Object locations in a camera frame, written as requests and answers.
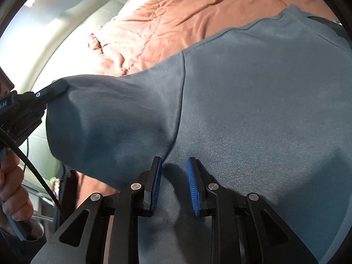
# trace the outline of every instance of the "black cable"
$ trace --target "black cable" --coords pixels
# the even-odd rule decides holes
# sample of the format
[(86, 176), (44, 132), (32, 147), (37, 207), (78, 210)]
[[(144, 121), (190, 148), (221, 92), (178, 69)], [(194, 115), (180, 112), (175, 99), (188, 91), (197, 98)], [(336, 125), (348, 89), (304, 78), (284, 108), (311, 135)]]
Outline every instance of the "black cable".
[(28, 169), (31, 170), (31, 172), (34, 174), (34, 176), (37, 178), (37, 180), (40, 182), (40, 184), (43, 186), (43, 188), (46, 190), (46, 192), (49, 194), (49, 196), (52, 198), (54, 203), (56, 204), (57, 209), (60, 211), (61, 218), (63, 221), (65, 221), (65, 218), (63, 216), (63, 209), (61, 207), (61, 204), (59, 203), (58, 199), (55, 197), (54, 193), (51, 191), (47, 183), (44, 181), (40, 173), (37, 171), (37, 169), (33, 166), (31, 161), (28, 160), (26, 155), (20, 150), (20, 148), (16, 145), (16, 143), (6, 134), (6, 132), (0, 128), (0, 140), (23, 161), (24, 164), (27, 165)]
[[(28, 158), (28, 155), (29, 155), (29, 137), (27, 138), (27, 158)], [(23, 173), (26, 170), (26, 167), (27, 167), (27, 164), (24, 164)]]

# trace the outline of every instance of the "black handle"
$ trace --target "black handle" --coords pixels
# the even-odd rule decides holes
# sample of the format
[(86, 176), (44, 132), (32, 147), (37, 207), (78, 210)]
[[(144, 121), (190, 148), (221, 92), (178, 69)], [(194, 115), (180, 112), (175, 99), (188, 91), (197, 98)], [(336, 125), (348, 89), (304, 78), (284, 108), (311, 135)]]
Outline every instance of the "black handle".
[[(6, 158), (8, 153), (8, 148), (3, 148), (0, 150), (0, 164)], [(0, 206), (2, 206), (4, 201), (0, 198)], [(10, 215), (7, 215), (7, 219), (11, 224), (11, 227), (17, 234), (17, 237), (23, 241), (25, 240), (31, 233), (32, 233), (32, 226), (30, 225), (29, 221), (14, 221)]]

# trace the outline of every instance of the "blue gripper pad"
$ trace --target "blue gripper pad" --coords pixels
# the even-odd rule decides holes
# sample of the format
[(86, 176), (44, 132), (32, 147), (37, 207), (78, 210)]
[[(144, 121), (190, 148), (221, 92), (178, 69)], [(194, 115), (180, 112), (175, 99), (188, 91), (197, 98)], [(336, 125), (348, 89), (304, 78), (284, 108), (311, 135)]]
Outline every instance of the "blue gripper pad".
[(159, 190), (161, 181), (161, 158), (159, 158), (158, 165), (155, 172), (154, 182), (151, 191), (151, 209), (155, 211), (158, 204)]
[(196, 216), (199, 216), (200, 193), (199, 193), (197, 179), (196, 179), (194, 170), (197, 170), (199, 172), (196, 159), (194, 157), (191, 157), (187, 160), (188, 184), (189, 184), (189, 190), (191, 192), (191, 200), (192, 200), (194, 213), (196, 214)]

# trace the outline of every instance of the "black strap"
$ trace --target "black strap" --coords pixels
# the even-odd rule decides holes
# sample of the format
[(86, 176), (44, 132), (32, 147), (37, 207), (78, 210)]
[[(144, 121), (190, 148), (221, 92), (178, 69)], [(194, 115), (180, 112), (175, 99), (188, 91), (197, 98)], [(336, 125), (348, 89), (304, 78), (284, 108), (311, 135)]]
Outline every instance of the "black strap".
[[(61, 164), (57, 177), (60, 179), (59, 202), (63, 213), (69, 217), (76, 210), (78, 175), (75, 170)], [(63, 224), (60, 211), (55, 210), (55, 231)]]
[(348, 44), (350, 45), (351, 49), (352, 49), (352, 41), (351, 38), (349, 37), (349, 35), (347, 34), (345, 28), (343, 26), (341, 26), (340, 24), (337, 24), (335, 22), (332, 22), (330, 20), (327, 20), (325, 18), (322, 17), (317, 17), (317, 16), (308, 16), (308, 18), (320, 22), (326, 26), (328, 26), (330, 29), (332, 29), (338, 36), (344, 38)]

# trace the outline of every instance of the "finger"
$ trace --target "finger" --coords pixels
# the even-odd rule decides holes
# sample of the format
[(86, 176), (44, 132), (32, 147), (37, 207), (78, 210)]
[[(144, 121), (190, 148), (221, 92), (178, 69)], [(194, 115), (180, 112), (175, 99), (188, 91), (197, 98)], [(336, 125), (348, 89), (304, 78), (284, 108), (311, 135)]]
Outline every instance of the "finger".
[(2, 206), (2, 210), (6, 215), (12, 215), (24, 206), (27, 201), (28, 192), (21, 186), (7, 201), (5, 201)]
[(24, 173), (20, 167), (16, 167), (11, 173), (5, 175), (5, 184), (0, 190), (0, 198), (7, 201), (21, 186)]
[(28, 200), (24, 206), (22, 206), (18, 211), (11, 215), (12, 219), (15, 221), (23, 221), (30, 219), (33, 215), (33, 205), (30, 200)]
[(1, 163), (1, 170), (3, 170), (4, 174), (8, 174), (17, 168), (19, 162), (19, 157), (17, 157), (13, 151), (10, 151), (8, 152), (5, 160)]

